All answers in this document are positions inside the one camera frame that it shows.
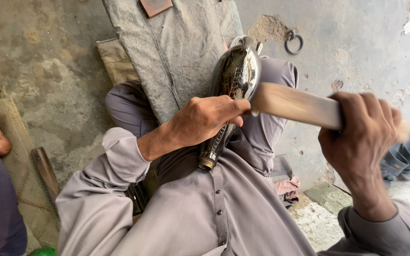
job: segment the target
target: shiny metal vessel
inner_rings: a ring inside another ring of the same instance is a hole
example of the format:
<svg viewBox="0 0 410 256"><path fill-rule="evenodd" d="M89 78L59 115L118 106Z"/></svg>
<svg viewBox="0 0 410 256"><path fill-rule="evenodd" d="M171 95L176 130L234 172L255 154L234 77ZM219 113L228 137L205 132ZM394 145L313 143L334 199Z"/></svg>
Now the shiny metal vessel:
<svg viewBox="0 0 410 256"><path fill-rule="evenodd" d="M262 44L259 42L256 49L251 44L250 37L244 37L242 44L228 49L219 58L213 71L213 80L208 96L228 95L233 100L251 100L261 74L259 53ZM218 157L222 154L236 125L228 124L219 130L214 137L202 142L199 146L199 167L211 170L216 166Z"/></svg>

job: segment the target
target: metal ring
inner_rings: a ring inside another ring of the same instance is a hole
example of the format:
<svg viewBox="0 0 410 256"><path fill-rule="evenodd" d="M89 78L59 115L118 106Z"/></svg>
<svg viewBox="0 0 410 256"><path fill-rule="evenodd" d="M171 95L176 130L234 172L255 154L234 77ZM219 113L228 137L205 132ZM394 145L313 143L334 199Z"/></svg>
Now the metal ring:
<svg viewBox="0 0 410 256"><path fill-rule="evenodd" d="M300 39L300 48L298 49L298 51L292 51L291 49L289 49L289 41L294 39L295 37L298 37ZM289 35L286 42L284 42L284 46L286 47L286 50L288 51L288 53L298 54L303 49L303 37L300 34L296 34L295 32L293 32Z"/></svg>

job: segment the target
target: right hand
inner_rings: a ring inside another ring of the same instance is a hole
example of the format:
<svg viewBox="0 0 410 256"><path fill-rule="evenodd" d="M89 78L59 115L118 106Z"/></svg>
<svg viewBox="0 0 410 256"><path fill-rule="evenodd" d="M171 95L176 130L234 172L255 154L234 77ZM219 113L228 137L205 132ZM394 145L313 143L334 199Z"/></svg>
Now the right hand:
<svg viewBox="0 0 410 256"><path fill-rule="evenodd" d="M346 126L342 132L321 129L323 155L351 191L362 217L389 219L396 208L385 191L379 161L397 141L401 113L372 93L338 92L331 98L341 103Z"/></svg>

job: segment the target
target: wrist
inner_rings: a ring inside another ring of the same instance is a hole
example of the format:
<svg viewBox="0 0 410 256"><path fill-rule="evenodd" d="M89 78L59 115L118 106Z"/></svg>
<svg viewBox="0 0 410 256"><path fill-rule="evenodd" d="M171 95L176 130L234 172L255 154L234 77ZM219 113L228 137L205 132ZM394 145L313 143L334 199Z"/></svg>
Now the wrist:
<svg viewBox="0 0 410 256"><path fill-rule="evenodd" d="M354 202L354 210L369 221L385 221L397 213L381 177L361 182L350 188Z"/></svg>
<svg viewBox="0 0 410 256"><path fill-rule="evenodd" d="M151 162L164 154L180 148L174 141L169 125L164 123L148 134L137 138L137 145L142 157L147 162Z"/></svg>

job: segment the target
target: wooden stick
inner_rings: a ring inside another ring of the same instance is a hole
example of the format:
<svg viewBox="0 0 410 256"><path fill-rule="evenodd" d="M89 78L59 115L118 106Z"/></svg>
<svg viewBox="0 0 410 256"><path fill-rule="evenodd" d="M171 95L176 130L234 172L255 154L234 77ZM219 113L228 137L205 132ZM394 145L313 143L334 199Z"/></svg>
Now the wooden stick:
<svg viewBox="0 0 410 256"><path fill-rule="evenodd" d="M60 186L56 180L53 168L50 165L50 160L45 153L44 148L35 148L31 151L34 163L37 166L39 174L44 181L45 187L47 188L48 195L50 196L51 202L55 205L55 200L60 193Z"/></svg>
<svg viewBox="0 0 410 256"><path fill-rule="evenodd" d="M260 112L285 119L336 131L344 127L339 102L288 86L262 82L251 104ZM402 121L398 127L398 140L408 140L409 132L409 124Z"/></svg>

